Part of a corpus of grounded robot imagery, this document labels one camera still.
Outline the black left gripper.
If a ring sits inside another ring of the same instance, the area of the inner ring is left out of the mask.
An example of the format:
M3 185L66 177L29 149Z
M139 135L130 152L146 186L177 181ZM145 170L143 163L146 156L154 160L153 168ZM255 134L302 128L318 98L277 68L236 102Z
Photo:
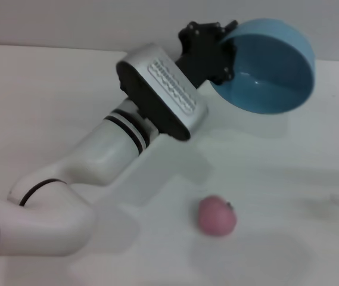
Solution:
M227 37L237 26L236 20L225 27L219 22L192 21L179 32L182 53L176 60L176 65L195 88L207 80L222 85L234 78L233 65L237 48L233 40Z

